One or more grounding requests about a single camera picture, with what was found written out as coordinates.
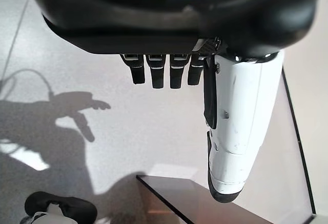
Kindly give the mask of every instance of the black robotic finger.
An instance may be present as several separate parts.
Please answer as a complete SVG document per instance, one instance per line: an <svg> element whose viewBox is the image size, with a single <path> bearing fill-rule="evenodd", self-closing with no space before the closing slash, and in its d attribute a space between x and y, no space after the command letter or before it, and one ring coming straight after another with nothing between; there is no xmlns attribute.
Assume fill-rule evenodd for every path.
<svg viewBox="0 0 328 224"><path fill-rule="evenodd" d="M123 62L130 67L134 84L145 83L144 55L142 54L121 54Z"/></svg>
<svg viewBox="0 0 328 224"><path fill-rule="evenodd" d="M146 55L146 60L150 67L153 88L163 88L166 55Z"/></svg>
<svg viewBox="0 0 328 224"><path fill-rule="evenodd" d="M188 71L188 85L196 86L199 84L200 75L204 68L205 57L199 54L191 55L191 62Z"/></svg>
<svg viewBox="0 0 328 224"><path fill-rule="evenodd" d="M181 80L185 65L189 62L190 55L170 55L170 86L172 89L181 88Z"/></svg>

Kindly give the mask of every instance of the white robotic arm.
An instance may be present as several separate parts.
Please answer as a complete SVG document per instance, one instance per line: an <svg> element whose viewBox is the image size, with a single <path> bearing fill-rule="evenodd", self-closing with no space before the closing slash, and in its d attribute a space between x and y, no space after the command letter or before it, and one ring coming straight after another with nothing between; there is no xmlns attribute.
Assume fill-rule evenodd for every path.
<svg viewBox="0 0 328 224"><path fill-rule="evenodd" d="M206 85L212 76L212 92L204 92L211 107L205 107L209 186L219 202L233 201L250 174L269 126L283 58L283 51L247 62L215 55L204 67Z"/></svg>

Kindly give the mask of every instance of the white wall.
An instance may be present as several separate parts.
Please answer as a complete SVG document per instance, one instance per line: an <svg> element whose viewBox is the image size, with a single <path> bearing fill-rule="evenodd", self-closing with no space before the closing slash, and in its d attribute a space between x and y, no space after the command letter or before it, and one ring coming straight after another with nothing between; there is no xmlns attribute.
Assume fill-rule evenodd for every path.
<svg viewBox="0 0 328 224"><path fill-rule="evenodd" d="M327 224L328 216L317 215L316 218L311 222L311 224Z"/></svg>
<svg viewBox="0 0 328 224"><path fill-rule="evenodd" d="M328 0L310 34L287 49L285 72L304 148L316 210L328 215Z"/></svg>

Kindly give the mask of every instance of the screw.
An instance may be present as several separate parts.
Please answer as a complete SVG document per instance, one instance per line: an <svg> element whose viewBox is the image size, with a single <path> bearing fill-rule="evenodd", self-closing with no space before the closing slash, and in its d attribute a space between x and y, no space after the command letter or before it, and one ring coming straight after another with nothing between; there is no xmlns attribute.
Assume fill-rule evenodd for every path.
<svg viewBox="0 0 328 224"><path fill-rule="evenodd" d="M215 72L218 74L218 73L220 73L220 71L221 71L220 64L217 64Z"/></svg>

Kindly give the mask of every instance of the gray floor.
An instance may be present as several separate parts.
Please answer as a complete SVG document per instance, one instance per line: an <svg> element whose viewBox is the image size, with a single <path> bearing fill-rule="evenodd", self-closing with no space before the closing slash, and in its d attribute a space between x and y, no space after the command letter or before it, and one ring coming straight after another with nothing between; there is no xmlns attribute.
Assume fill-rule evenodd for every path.
<svg viewBox="0 0 328 224"><path fill-rule="evenodd" d="M162 90L148 71L145 85L133 85L119 56L86 53L52 33L34 0L0 0L0 35L0 74L16 73L0 93L0 223L19 223L34 191L88 199L99 223L116 224L145 221L135 174L207 186L202 84L184 79L170 90L166 69ZM236 203L274 223L311 215L282 83Z"/></svg>

